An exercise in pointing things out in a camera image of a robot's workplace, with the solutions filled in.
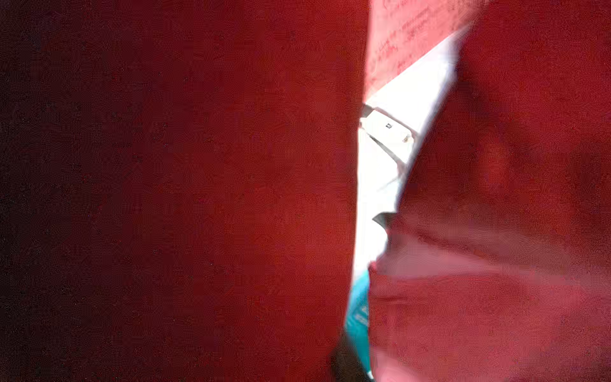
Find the maroon satin shirt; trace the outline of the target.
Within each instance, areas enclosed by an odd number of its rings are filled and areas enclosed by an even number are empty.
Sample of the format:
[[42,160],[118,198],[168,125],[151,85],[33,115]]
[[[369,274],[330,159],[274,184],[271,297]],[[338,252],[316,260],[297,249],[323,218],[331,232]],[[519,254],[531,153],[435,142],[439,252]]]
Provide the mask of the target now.
[[[366,1],[1,4],[1,379],[329,381]],[[370,268],[378,381],[610,379],[610,4],[492,1]]]

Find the teal clothespin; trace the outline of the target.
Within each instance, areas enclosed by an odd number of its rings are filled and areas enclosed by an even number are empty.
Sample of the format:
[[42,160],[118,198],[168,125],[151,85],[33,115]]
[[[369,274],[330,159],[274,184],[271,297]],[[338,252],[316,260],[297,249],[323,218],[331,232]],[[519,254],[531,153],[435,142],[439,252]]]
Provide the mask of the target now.
[[353,283],[345,319],[345,332],[367,376],[374,381],[369,348],[369,273],[363,272]]

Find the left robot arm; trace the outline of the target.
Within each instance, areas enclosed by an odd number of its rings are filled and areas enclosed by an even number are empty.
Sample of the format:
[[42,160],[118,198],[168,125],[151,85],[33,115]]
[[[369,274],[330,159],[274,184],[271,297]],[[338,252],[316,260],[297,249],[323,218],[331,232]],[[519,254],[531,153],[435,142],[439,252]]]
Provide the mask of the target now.
[[[373,221],[394,212],[407,171],[418,152],[420,139],[433,119],[454,77],[458,49],[467,28],[452,33],[366,100],[372,109],[358,129],[358,198],[353,281],[363,275],[387,242]],[[411,129],[407,154],[392,154],[369,135],[371,125],[404,125]]]

